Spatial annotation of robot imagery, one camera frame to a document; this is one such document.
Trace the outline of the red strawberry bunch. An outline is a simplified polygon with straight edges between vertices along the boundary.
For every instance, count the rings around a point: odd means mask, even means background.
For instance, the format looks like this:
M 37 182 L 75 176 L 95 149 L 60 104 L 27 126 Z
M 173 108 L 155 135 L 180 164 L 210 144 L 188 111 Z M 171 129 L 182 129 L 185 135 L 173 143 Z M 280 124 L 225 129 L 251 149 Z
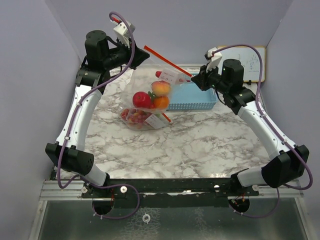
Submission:
M 129 108 L 125 108 L 122 110 L 120 117 L 123 121 L 127 121 L 127 117 L 128 117 L 129 112 L 130 112 Z

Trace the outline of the orange fruit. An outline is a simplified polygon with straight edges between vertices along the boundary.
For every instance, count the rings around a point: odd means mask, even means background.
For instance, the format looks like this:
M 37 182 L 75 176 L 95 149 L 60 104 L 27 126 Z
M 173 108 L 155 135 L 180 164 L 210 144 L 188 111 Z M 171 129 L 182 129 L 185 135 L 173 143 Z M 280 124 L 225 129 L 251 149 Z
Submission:
M 153 105 L 158 110 L 165 110 L 170 104 L 170 99 L 167 96 L 159 96 L 153 99 Z

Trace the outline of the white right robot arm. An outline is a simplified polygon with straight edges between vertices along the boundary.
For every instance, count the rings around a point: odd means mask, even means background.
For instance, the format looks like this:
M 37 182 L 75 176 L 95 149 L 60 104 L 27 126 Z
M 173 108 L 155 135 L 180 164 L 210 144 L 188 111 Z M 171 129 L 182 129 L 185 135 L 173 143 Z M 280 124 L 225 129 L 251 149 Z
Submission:
M 265 166 L 248 168 L 231 176 L 233 181 L 229 189 L 236 196 L 246 192 L 249 186 L 277 188 L 301 177 L 310 153 L 305 145 L 296 145 L 280 131 L 262 109 L 256 95 L 243 86 L 243 77 L 241 62 L 227 59 L 223 61 L 221 73 L 218 73 L 218 68 L 207 70 L 203 65 L 191 78 L 200 90 L 214 89 L 222 94 L 224 104 L 247 123 L 270 158 Z

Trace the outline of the clear zip bag orange zipper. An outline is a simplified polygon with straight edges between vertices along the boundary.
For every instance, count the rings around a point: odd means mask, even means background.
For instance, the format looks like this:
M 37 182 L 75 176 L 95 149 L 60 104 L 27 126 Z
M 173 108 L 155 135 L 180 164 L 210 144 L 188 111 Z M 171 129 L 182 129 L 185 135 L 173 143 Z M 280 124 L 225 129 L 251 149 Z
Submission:
M 158 130 L 169 126 L 172 121 L 164 113 L 155 114 L 136 108 L 123 108 L 119 117 L 131 130 Z

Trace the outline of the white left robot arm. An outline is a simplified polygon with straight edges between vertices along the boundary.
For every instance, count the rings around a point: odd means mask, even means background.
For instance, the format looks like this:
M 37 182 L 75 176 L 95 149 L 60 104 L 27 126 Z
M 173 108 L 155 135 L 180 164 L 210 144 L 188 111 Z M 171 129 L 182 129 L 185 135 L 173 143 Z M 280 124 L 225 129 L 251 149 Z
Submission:
M 86 55 L 76 73 L 75 91 L 68 117 L 55 143 L 48 143 L 45 153 L 58 170 L 81 176 L 93 184 L 97 196 L 106 197 L 111 190 L 109 175 L 94 163 L 94 156 L 85 152 L 88 127 L 105 87 L 119 78 L 126 69 L 111 76 L 110 71 L 125 65 L 136 69 L 149 54 L 136 46 L 133 31 L 117 33 L 112 40 L 104 31 L 93 30 L 86 35 Z

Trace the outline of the peach fruit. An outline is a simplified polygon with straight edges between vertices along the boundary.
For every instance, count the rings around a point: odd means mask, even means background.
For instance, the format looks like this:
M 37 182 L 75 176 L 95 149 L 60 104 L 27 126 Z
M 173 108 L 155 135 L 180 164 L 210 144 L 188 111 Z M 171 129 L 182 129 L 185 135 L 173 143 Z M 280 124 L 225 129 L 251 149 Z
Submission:
M 151 84 L 151 90 L 157 97 L 162 97 L 169 95 L 172 88 L 170 83 L 160 80 Z

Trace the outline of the red apple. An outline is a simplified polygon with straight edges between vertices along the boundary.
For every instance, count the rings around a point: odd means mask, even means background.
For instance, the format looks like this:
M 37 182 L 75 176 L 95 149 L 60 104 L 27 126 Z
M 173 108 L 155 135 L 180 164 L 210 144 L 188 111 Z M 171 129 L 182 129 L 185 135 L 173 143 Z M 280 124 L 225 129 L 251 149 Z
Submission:
M 136 108 L 147 109 L 152 105 L 152 99 L 146 92 L 138 91 L 132 97 L 132 104 Z

